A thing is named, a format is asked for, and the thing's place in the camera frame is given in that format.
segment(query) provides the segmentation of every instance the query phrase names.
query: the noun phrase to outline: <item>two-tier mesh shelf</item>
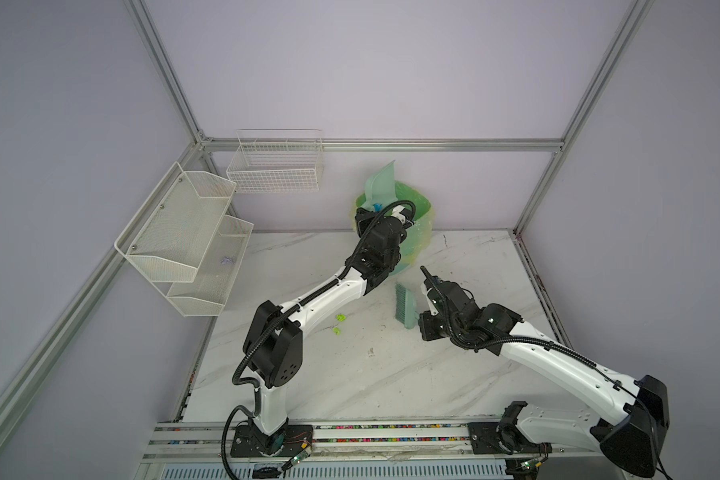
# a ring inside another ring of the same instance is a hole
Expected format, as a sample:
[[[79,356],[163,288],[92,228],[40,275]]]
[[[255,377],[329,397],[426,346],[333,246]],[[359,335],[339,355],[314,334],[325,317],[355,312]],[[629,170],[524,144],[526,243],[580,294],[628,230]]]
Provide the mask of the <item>two-tier mesh shelf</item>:
[[[184,316],[216,316],[226,305],[253,224],[227,214],[235,182],[205,171],[176,176],[137,234],[115,248]]]
[[[320,130],[238,130],[240,146],[226,176],[240,194],[319,189],[324,167]]]

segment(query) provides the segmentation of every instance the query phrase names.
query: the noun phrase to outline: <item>white marble tabletop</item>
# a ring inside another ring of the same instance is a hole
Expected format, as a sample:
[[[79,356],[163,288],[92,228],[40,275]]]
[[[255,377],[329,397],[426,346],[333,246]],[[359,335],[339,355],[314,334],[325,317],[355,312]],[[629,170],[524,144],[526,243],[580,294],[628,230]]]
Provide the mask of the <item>white marble tabletop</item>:
[[[184,422],[222,422],[250,386],[234,386],[242,341],[264,300],[291,300],[334,274],[357,243],[354,233],[254,234],[202,359]],[[424,342],[394,318],[394,284],[426,307],[419,285],[432,275],[470,289],[480,306],[500,303],[552,336],[547,317],[505,230],[435,232],[416,264],[347,304],[304,341],[304,363],[287,384],[291,420],[464,418],[498,415],[513,400],[584,408],[565,390],[487,350],[463,351],[446,339]],[[340,329],[336,335],[334,327]]]

